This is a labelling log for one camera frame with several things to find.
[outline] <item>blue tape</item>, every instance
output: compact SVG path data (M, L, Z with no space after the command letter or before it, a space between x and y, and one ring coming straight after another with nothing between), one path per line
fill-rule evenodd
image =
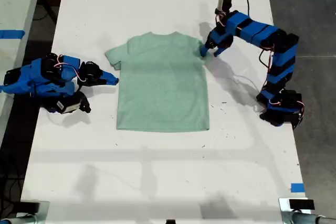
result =
M271 94L267 92L266 90L262 90L261 93L266 97L267 99L272 99L274 97L274 94Z
M263 30L265 26L267 26L267 25L264 24L264 23L253 21L247 27L242 29L242 31L240 32L240 37L243 40L251 43L251 39L252 39L253 35L255 35L258 32L260 32L261 30Z
M213 39L217 44L221 43L223 39L225 39L230 34L224 33L222 35L219 35L215 30L212 30L210 33L211 39Z
M24 35L23 30L0 30L0 39L22 39Z
M278 81L280 81L283 77L285 77L286 75L288 75L289 73L292 73L294 70L295 64L293 64L292 66L290 66L289 68L287 68L284 72L282 72L281 74L279 74L278 76L272 76L269 73L267 74L267 81L275 84Z
M249 17L243 13L234 14L227 20L225 31L229 34L236 35L236 27L248 18Z
M288 49L286 52L280 54L280 53L275 53L273 55L273 62L275 66L281 67L284 65L287 61L289 61L291 58L293 58L296 54L296 49L298 47L298 44L292 46L290 49Z
M291 193L304 193L304 184L303 183L292 183L290 186L290 192Z

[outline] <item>concrete floor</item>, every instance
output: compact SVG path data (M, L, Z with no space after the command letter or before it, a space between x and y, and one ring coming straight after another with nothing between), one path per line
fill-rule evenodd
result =
M274 24L300 36L288 88L302 93L294 130L306 195L316 213L336 218L336 0L270 0Z

